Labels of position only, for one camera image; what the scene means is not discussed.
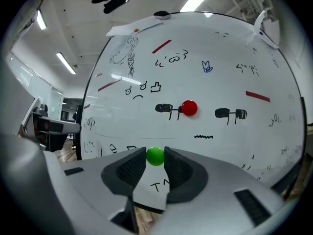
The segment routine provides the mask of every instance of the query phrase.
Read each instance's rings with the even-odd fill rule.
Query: drawn eye
[[[126,95],[129,95],[132,92],[131,88],[132,88],[132,86],[129,89],[125,90]]]
[[[144,83],[144,84],[142,84],[142,85],[140,85],[140,89],[143,91],[145,88],[147,88],[147,81]]]

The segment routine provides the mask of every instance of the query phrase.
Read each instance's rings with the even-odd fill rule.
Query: blue doodle
[[[206,61],[206,62],[202,61],[202,66],[203,66],[203,71],[205,73],[208,73],[211,70],[213,70],[213,67],[210,67],[210,62],[209,61]]]

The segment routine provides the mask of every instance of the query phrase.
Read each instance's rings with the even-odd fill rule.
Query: wooden floor
[[[66,140],[63,149],[54,152],[54,154],[57,156],[60,162],[71,162],[77,160],[76,150],[71,149],[72,144],[73,144],[72,140]],[[300,170],[297,182],[295,183],[295,186],[291,191],[291,194],[289,195],[287,201],[300,197],[301,193],[304,190],[303,182],[307,176],[311,162],[312,158],[310,156],[308,155],[304,156],[302,168]],[[161,214],[157,214],[150,211],[148,212],[137,207],[135,207],[135,213],[140,235],[146,234],[157,222],[157,220],[161,217]]]

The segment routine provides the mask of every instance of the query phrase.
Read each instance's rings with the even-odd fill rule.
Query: whiteboard
[[[169,146],[273,186],[302,156],[304,116],[284,57],[252,34],[253,25],[232,17],[178,13],[111,38],[87,88],[82,159]],[[198,106],[191,117],[177,110],[186,100]],[[134,201],[164,210],[164,164],[146,165]]]

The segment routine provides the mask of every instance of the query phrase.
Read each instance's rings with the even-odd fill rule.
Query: whiteboard frame
[[[174,12],[174,13],[171,13],[171,14],[182,14],[182,13],[207,13],[207,11],[194,11],[194,12]],[[234,18],[234,19],[237,19],[237,20],[241,20],[247,24],[250,24],[250,25],[253,25],[252,23],[249,23],[249,22],[246,22],[242,19],[239,19],[239,18],[235,18],[235,17],[232,17],[232,16],[229,16],[229,15],[225,15],[225,14],[221,14],[221,13],[215,13],[215,12],[210,12],[212,14],[216,14],[216,15],[221,15],[221,16],[226,16],[226,17],[230,17],[230,18]],[[263,34],[265,34],[266,36],[268,36],[263,30],[260,29],[260,32],[262,32]],[[93,69],[92,69],[92,72],[89,76],[89,80],[87,82],[87,86],[86,86],[86,89],[85,89],[85,93],[84,93],[84,97],[83,97],[83,106],[85,104],[85,99],[86,99],[86,95],[87,95],[87,91],[88,91],[88,87],[89,87],[89,83],[90,83],[90,80],[92,78],[92,75],[93,75],[93,72],[98,64],[98,61],[103,53],[103,51],[105,50],[106,46],[108,45],[108,43],[110,42],[110,40],[113,38],[114,36],[110,37],[110,39],[107,41],[107,43],[105,44],[105,46],[103,47],[95,65],[93,66]],[[298,92],[299,92],[299,95],[300,95],[300,103],[301,103],[301,109],[302,109],[302,114],[303,114],[303,125],[304,125],[304,139],[303,139],[303,144],[302,144],[302,154],[301,154],[301,158],[300,160],[298,161],[298,163],[296,163],[291,169],[290,171],[283,177],[281,178],[278,182],[276,182],[273,186],[271,186],[271,189],[273,189],[274,191],[278,192],[278,193],[281,193],[280,192],[280,189],[283,188],[283,186],[285,186],[285,189],[288,185],[290,185],[290,187],[288,188],[285,196],[289,195],[290,191],[292,190],[293,188],[293,181],[294,181],[294,178],[295,178],[295,175],[298,175],[299,173],[299,166],[302,164],[302,161],[303,161],[303,157],[304,157],[304,151],[305,151],[305,145],[306,145],[306,139],[307,139],[307,123],[306,123],[306,119],[307,119],[307,116],[306,116],[306,108],[305,108],[305,102],[304,102],[304,98],[303,96],[301,95],[301,92],[300,92],[300,89],[299,89],[299,86],[298,86],[298,83],[297,83],[297,80],[295,79],[295,76],[292,72],[292,69],[290,68],[290,65],[289,63],[287,62],[286,58],[284,57],[284,55],[282,54],[282,52],[280,51],[280,49],[278,49],[278,51],[280,52],[280,54],[282,55],[282,57],[284,58],[284,60],[286,61],[291,73],[292,73],[292,76],[295,80],[295,83],[297,85],[297,89],[298,89]],[[80,133],[77,134],[78,136],[78,141],[77,144],[76,144],[76,154],[77,154],[77,158],[80,158],[81,160],[81,145],[80,145]],[[142,204],[138,204],[135,202],[135,205],[140,207],[140,208],[144,208],[146,209],[147,211],[153,211],[153,212],[156,212],[156,213],[162,213],[163,211],[162,210],[158,210],[158,209],[154,209],[154,208],[151,208],[151,207],[147,207],[147,206],[144,206]]]

